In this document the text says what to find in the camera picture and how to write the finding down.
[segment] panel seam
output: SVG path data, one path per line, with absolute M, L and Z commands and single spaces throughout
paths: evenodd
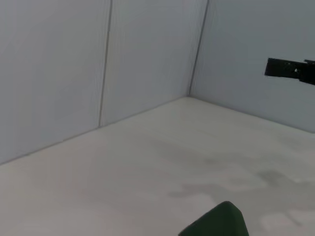
M 107 24 L 107 35 L 106 35 L 106 46 L 105 46 L 105 60 L 104 60 L 104 71 L 103 71 L 103 80 L 102 80 L 102 91 L 100 97 L 100 108 L 99 108 L 99 117 L 98 117 L 98 127 L 102 127 L 102 113 L 104 106 L 104 93 L 105 93 L 105 79 L 106 79 L 106 70 L 107 70 L 107 61 L 108 61 L 108 48 L 109 48 L 109 37 L 110 37 L 110 29 L 112 22 L 112 12 L 113 12 L 113 0 L 109 2 L 109 16 L 108 16 L 108 24 Z
M 192 69 L 192 75 L 191 75 L 190 84 L 189 84 L 188 96 L 191 96 L 192 86 L 193 86 L 193 82 L 194 82 L 194 79 L 195 79 L 196 67 L 197 67 L 197 63 L 198 63 L 198 59 L 199 59 L 200 47 L 201 47 L 203 34 L 204 34 L 204 28 L 205 28 L 206 20 L 207 20 L 207 16 L 208 16 L 209 5 L 210 5 L 210 0 L 207 0 L 206 10 L 205 10 L 205 13 L 204 13 L 203 22 L 202 22 L 201 31 L 200 31 L 199 42 L 198 42 L 198 46 L 197 46 L 196 57 L 195 57 L 195 60 L 194 60 L 193 69 Z

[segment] white floor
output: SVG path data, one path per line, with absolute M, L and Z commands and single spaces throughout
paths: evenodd
M 315 234 L 314 135 L 183 98 L 0 167 L 1 236 L 175 236 L 222 201 Z

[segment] green cloth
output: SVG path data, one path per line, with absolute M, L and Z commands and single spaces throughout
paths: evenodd
M 224 202 L 185 228 L 179 236 L 249 236 L 241 211 Z

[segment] white wall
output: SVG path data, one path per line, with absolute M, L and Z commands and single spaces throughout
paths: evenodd
M 98 126 L 108 9 L 0 1 L 0 163 Z
M 102 124 L 188 92 L 206 0 L 114 0 Z
M 210 0 L 192 95 L 315 132 L 315 86 L 265 77 L 268 58 L 315 60 L 313 0 Z

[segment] dark green object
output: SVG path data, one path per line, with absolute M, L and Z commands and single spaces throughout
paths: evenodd
M 179 236 L 249 236 L 241 211 L 224 202 L 185 228 Z

